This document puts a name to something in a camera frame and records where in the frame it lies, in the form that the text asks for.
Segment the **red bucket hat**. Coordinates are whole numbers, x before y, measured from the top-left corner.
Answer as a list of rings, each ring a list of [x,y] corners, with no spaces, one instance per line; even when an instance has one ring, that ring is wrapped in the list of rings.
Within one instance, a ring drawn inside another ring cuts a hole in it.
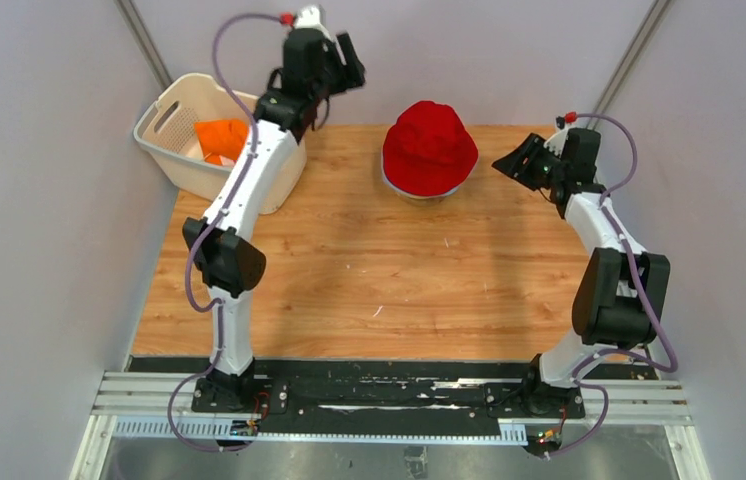
[[[418,101],[402,112],[382,146],[384,175],[418,195],[461,186],[478,158],[477,145],[454,108],[431,100]]]

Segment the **wooden hat stand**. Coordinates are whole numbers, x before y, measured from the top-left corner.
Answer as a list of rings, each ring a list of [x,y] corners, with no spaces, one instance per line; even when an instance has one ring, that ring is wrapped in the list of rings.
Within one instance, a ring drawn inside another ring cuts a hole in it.
[[[435,205],[445,201],[448,195],[439,196],[406,196],[405,200],[415,205]]]

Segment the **orange bucket hat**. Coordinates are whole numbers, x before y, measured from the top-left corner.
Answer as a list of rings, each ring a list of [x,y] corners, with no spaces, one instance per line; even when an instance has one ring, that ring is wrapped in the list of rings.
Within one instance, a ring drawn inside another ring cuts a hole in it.
[[[239,119],[225,119],[196,122],[194,130],[206,163],[232,167],[246,145],[250,127]]]

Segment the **purple bucket hat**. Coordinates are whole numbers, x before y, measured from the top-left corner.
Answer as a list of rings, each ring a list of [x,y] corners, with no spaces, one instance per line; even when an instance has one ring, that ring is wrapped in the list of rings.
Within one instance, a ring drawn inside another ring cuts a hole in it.
[[[455,186],[452,189],[450,189],[450,190],[448,190],[448,191],[446,191],[446,192],[444,192],[442,194],[437,194],[437,195],[418,195],[418,194],[409,193],[409,192],[407,192],[407,191],[405,191],[403,189],[400,189],[391,180],[389,180],[386,175],[382,175],[382,181],[383,181],[383,183],[388,188],[390,188],[394,193],[396,193],[399,197],[401,197],[403,199],[405,199],[406,196],[421,196],[421,197],[423,197],[423,196],[448,195],[448,197],[449,197],[449,196],[455,194],[460,189],[460,186]]]

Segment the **white plastic basket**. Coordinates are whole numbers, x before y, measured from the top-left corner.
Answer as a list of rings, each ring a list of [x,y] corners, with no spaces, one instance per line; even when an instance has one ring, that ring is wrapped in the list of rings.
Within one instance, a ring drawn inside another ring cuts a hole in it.
[[[133,129],[139,146],[149,153],[174,186],[213,201],[221,194],[232,167],[205,161],[196,124],[216,120],[247,122],[258,97],[238,91],[237,104],[215,79],[189,73],[169,86],[143,114]]]

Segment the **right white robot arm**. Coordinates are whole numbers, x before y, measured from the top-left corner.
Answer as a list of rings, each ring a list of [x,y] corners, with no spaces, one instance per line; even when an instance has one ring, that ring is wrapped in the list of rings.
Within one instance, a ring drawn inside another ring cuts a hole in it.
[[[670,276],[666,256],[648,251],[615,215],[596,180],[598,132],[564,128],[552,138],[529,134],[492,166],[531,191],[546,190],[589,255],[571,307],[571,328],[536,355],[517,391],[523,408],[544,417],[571,402],[578,381],[607,357],[631,353],[657,337]]]

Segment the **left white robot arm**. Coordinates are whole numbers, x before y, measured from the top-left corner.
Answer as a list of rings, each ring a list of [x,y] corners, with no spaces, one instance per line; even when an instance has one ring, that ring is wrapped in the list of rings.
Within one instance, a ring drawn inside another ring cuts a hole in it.
[[[186,297],[195,311],[211,313],[214,325],[214,356],[203,377],[232,413],[247,411],[255,400],[252,292],[267,265],[251,242],[260,208],[305,134],[316,129],[320,105],[363,87],[365,74],[348,32],[330,36],[322,27],[291,28],[281,66],[254,107],[243,110],[249,133],[224,186],[201,217],[183,223],[185,272],[199,271],[210,300],[199,304],[191,287]]]

